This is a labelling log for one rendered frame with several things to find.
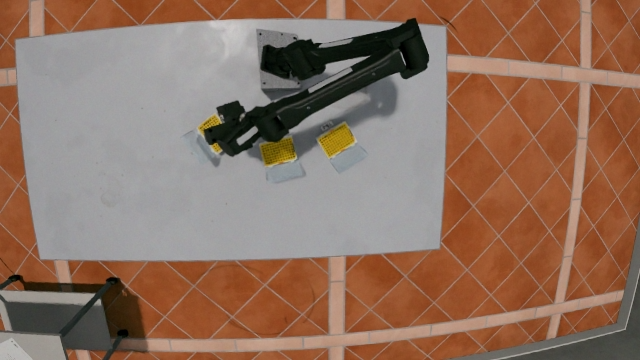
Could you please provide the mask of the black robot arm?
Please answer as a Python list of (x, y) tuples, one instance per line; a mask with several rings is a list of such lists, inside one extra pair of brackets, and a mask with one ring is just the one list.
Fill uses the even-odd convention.
[(224, 123), (204, 129), (204, 138), (208, 145), (217, 143), (230, 157), (260, 137), (276, 143), (310, 115), (382, 78), (400, 73), (407, 80), (425, 71), (429, 54), (421, 35), (416, 18), (411, 18), (392, 29), (329, 43), (300, 39), (285, 48), (264, 45), (260, 69), (283, 79), (289, 78), (292, 70), (293, 78), (300, 81), (322, 74), (326, 64), (370, 57), (297, 94), (230, 115)]

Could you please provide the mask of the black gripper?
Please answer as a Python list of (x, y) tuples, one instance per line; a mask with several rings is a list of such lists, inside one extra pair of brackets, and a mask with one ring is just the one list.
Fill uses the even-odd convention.
[[(239, 112), (245, 113), (244, 106), (241, 106), (240, 102), (238, 100), (230, 102), (230, 103), (227, 103), (227, 104), (224, 104), (224, 105), (221, 105), (221, 106), (218, 106), (218, 107), (216, 107), (216, 109), (217, 109), (218, 115), (219, 116), (223, 115), (223, 118), (226, 118), (226, 117), (228, 117), (230, 115), (233, 115), (233, 114), (236, 114), (236, 113), (239, 113)], [(250, 144), (243, 151), (246, 151), (246, 150), (248, 150), (248, 149), (250, 149), (252, 147), (253, 147), (253, 144)]]

